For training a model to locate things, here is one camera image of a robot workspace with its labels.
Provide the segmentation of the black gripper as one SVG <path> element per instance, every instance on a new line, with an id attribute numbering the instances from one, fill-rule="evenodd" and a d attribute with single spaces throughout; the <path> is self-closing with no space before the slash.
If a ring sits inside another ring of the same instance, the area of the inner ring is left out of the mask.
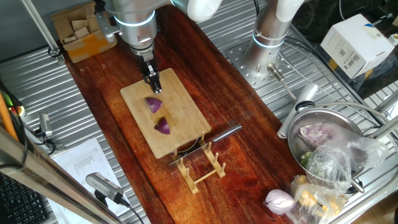
<path id="1" fill-rule="evenodd" d="M 162 87 L 153 51 L 140 52 L 136 55 L 136 59 L 139 62 L 144 81 L 150 83 L 152 91 L 160 93 Z"/>

